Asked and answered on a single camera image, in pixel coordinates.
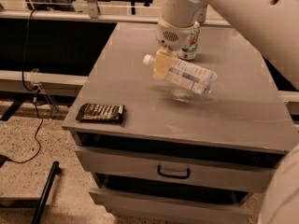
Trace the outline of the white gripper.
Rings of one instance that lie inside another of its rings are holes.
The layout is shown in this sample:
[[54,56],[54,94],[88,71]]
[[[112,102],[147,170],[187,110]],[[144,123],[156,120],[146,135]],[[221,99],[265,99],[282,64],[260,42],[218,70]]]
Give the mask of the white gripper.
[[157,40],[163,46],[155,54],[154,74],[156,79],[164,79],[176,59],[173,50],[180,50],[192,33],[194,21],[181,17],[161,16],[157,25]]

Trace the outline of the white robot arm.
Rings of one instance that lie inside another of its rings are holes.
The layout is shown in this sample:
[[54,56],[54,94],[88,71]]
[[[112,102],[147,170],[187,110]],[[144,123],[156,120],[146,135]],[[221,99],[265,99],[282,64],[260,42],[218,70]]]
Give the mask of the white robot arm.
[[[159,42],[181,49],[202,3],[210,4],[299,89],[299,0],[164,0]],[[258,224],[299,224],[299,145],[273,175]]]

